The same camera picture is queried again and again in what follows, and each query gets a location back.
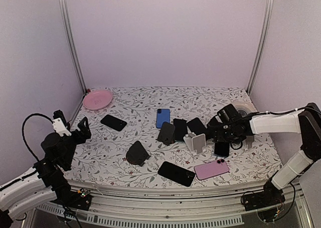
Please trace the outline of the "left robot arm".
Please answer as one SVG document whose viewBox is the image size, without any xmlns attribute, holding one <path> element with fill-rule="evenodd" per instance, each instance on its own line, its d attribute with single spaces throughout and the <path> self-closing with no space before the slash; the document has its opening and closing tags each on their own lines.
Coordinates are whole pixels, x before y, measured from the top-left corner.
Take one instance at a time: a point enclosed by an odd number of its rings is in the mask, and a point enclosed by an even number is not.
<svg viewBox="0 0 321 228">
<path fill-rule="evenodd" d="M 9 226 L 27 211 L 53 201 L 64 208 L 88 210 L 90 190 L 73 191 L 64 177 L 71 170 L 76 147 L 91 138 L 87 118 L 71 131 L 61 118 L 52 120 L 54 132 L 41 142 L 43 159 L 20 177 L 1 186 L 1 222 Z"/>
</svg>

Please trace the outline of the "black phone blue case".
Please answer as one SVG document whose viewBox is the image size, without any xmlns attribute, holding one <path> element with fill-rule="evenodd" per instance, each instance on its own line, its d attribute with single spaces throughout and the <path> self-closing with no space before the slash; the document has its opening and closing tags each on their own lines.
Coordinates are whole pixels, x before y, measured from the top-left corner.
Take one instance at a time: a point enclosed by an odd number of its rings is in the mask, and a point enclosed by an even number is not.
<svg viewBox="0 0 321 228">
<path fill-rule="evenodd" d="M 225 142 L 218 142 L 214 145 L 214 154 L 218 157 L 228 157 L 230 151 L 230 144 Z"/>
</svg>

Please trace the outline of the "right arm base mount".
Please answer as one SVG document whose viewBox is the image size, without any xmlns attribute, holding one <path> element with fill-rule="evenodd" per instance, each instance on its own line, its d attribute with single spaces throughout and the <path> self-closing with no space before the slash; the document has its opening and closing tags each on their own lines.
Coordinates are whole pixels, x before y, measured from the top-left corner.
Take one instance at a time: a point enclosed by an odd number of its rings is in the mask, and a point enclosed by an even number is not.
<svg viewBox="0 0 321 228">
<path fill-rule="evenodd" d="M 246 191 L 240 198 L 246 211 L 262 209 L 258 218 L 265 223 L 275 222 L 283 211 L 285 197 L 283 190 Z"/>
</svg>

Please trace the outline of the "right aluminium frame post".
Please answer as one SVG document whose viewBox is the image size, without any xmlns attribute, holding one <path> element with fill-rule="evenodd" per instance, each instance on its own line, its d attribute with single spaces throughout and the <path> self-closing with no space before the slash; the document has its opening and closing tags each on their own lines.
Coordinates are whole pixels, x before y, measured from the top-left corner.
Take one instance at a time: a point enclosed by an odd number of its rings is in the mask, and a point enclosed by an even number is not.
<svg viewBox="0 0 321 228">
<path fill-rule="evenodd" d="M 250 96 L 253 92 L 255 81 L 259 72 L 259 67 L 261 59 L 264 52 L 264 47 L 268 35 L 269 25 L 271 21 L 272 11 L 273 11 L 274 0 L 266 0 L 265 11 L 263 16 L 263 24 L 261 28 L 261 34 L 259 38 L 259 43 L 256 51 L 256 55 L 253 62 L 253 67 L 250 73 L 249 81 L 247 84 L 246 92 Z"/>
</svg>

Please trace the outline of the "black upright phone stand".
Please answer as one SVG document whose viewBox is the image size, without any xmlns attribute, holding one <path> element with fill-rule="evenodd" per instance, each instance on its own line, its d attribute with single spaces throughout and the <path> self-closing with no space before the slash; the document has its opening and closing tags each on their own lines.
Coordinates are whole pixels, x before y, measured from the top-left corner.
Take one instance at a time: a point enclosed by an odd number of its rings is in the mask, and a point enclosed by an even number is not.
<svg viewBox="0 0 321 228">
<path fill-rule="evenodd" d="M 175 126 L 171 123 L 164 122 L 157 137 L 157 141 L 169 146 L 175 142 Z"/>
</svg>

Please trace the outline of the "aluminium frame post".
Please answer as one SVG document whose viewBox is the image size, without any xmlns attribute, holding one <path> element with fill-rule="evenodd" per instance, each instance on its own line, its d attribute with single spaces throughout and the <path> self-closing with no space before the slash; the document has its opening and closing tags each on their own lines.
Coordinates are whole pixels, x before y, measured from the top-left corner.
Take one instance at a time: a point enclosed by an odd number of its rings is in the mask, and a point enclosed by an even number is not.
<svg viewBox="0 0 321 228">
<path fill-rule="evenodd" d="M 261 28 L 261 34 L 259 38 L 259 43 L 256 51 L 256 55 L 253 62 L 253 67 L 250 73 L 249 81 L 247 84 L 246 92 L 250 96 L 253 92 L 255 81 L 259 72 L 259 67 L 261 59 L 264 52 L 264 47 L 268 35 L 269 25 L 271 21 L 272 11 L 273 11 L 274 0 L 266 0 L 265 11 L 263 16 L 263 24 Z"/>
<path fill-rule="evenodd" d="M 87 93 L 87 87 L 85 84 L 83 72 L 81 70 L 81 65 L 80 65 L 80 61 L 79 61 L 79 57 L 77 54 L 76 45 L 75 45 L 75 41 L 74 41 L 74 37 L 73 37 L 71 21 L 70 21 L 69 12 L 68 12 L 67 0 L 58 0 L 58 1 L 59 1 L 59 5 L 60 5 L 61 16 L 62 16 L 62 20 L 63 20 L 63 25 L 64 25 L 64 29 L 65 29 L 65 33 L 66 33 L 66 38 L 67 38 L 69 50 L 71 53 L 72 62 L 73 62 L 74 68 L 75 68 L 75 72 L 76 72 L 81 90 L 82 90 L 83 94 L 85 95 Z"/>
</svg>

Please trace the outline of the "pink phone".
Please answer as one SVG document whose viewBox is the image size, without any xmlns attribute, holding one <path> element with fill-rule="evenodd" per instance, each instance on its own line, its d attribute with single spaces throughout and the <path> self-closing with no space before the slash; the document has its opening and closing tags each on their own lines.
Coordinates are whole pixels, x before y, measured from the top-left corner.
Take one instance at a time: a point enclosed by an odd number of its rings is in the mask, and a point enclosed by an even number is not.
<svg viewBox="0 0 321 228">
<path fill-rule="evenodd" d="M 199 180 L 209 179 L 229 172 L 229 167 L 224 159 L 218 159 L 194 167 L 195 174 Z"/>
</svg>

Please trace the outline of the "white folding phone stand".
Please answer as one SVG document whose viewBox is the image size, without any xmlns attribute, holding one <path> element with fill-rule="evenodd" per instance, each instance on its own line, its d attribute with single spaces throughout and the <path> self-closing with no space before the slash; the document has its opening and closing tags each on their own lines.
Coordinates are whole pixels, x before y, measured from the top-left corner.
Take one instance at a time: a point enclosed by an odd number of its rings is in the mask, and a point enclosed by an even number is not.
<svg viewBox="0 0 321 228">
<path fill-rule="evenodd" d="M 246 139 L 243 141 L 243 145 L 247 149 L 251 149 L 254 141 L 255 141 L 255 136 L 247 136 Z"/>
</svg>

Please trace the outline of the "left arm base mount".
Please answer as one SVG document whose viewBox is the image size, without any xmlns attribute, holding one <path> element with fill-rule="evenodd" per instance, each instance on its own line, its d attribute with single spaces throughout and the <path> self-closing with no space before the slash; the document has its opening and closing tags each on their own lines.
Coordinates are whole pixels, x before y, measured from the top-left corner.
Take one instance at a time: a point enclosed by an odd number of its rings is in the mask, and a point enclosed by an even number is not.
<svg viewBox="0 0 321 228">
<path fill-rule="evenodd" d="M 88 211 L 91 205 L 92 195 L 90 189 L 81 188 L 77 191 L 64 191 L 56 199 L 56 203 L 65 207 Z"/>
</svg>

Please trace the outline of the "white grey phone stand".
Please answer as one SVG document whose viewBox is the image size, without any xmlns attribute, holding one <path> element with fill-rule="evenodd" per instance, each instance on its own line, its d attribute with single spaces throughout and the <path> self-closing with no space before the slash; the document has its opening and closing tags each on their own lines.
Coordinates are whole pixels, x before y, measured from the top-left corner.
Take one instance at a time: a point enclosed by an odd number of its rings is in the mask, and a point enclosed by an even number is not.
<svg viewBox="0 0 321 228">
<path fill-rule="evenodd" d="M 183 140 L 193 156 L 207 151 L 205 134 L 196 135 L 195 133 L 188 133 L 183 137 Z"/>
</svg>

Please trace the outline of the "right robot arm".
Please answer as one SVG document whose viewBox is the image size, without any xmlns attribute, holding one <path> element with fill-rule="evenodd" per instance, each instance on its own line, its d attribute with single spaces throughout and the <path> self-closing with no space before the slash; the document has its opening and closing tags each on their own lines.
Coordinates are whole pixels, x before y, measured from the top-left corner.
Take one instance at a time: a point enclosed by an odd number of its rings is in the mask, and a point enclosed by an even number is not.
<svg viewBox="0 0 321 228">
<path fill-rule="evenodd" d="M 320 160 L 320 108 L 314 102 L 283 112 L 251 112 L 244 117 L 229 104 L 212 117 L 207 130 L 216 143 L 242 143 L 249 136 L 269 134 L 278 148 L 289 146 L 287 162 L 259 194 L 264 206 L 283 202 L 283 188 Z"/>
</svg>

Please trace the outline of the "black round base stand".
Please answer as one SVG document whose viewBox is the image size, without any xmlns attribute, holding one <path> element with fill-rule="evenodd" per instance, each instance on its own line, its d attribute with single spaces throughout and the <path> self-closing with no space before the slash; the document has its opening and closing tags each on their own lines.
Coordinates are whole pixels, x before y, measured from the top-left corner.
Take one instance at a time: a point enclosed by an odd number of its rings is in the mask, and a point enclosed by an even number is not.
<svg viewBox="0 0 321 228">
<path fill-rule="evenodd" d="M 142 167 L 145 164 L 145 160 L 148 160 L 151 155 L 146 151 L 140 141 L 136 141 L 130 146 L 125 157 L 129 164 Z"/>
</svg>

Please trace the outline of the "left aluminium frame post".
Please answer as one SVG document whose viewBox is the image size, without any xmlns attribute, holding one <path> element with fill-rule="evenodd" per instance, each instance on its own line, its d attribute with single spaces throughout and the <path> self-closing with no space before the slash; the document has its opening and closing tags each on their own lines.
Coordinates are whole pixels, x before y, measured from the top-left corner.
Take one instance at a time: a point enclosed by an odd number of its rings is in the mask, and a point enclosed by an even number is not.
<svg viewBox="0 0 321 228">
<path fill-rule="evenodd" d="M 76 72 L 81 90 L 82 90 L 83 94 L 85 95 L 87 93 L 87 87 L 85 84 L 83 72 L 81 70 L 81 65 L 80 65 L 80 61 L 79 61 L 79 57 L 77 54 L 76 45 L 75 45 L 75 41 L 74 41 L 74 37 L 73 37 L 71 21 L 70 21 L 69 12 L 68 12 L 67 0 L 58 0 L 58 1 L 59 1 L 59 5 L 60 5 L 61 16 L 62 16 L 62 20 L 63 20 L 63 25 L 64 25 L 64 29 L 65 29 L 65 33 L 66 33 L 66 38 L 67 38 L 69 50 L 71 53 L 72 62 L 73 62 L 74 68 L 75 68 L 75 72 Z"/>
</svg>

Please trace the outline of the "black phone teal edge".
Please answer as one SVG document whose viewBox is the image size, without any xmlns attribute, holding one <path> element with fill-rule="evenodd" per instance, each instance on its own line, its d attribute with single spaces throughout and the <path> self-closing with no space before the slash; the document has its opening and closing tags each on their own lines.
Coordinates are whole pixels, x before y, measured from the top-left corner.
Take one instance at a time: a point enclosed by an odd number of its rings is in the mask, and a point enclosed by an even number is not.
<svg viewBox="0 0 321 228">
<path fill-rule="evenodd" d="M 187 121 L 184 119 L 173 119 L 175 126 L 174 139 L 176 142 L 183 142 L 184 136 L 188 133 Z"/>
</svg>

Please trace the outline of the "front aluminium rail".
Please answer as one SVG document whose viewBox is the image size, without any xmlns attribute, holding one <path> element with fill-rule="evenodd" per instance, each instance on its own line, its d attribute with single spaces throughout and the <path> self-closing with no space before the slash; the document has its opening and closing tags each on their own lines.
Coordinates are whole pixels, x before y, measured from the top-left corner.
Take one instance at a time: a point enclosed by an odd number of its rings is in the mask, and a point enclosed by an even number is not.
<svg viewBox="0 0 321 228">
<path fill-rule="evenodd" d="M 130 188 L 72 181 L 73 188 L 91 190 L 88 211 L 64 215 L 45 203 L 28 212 L 23 227 L 313 227 L 300 185 L 284 189 L 285 203 L 246 210 L 243 199 L 262 191 L 263 182 L 217 187 Z"/>
</svg>

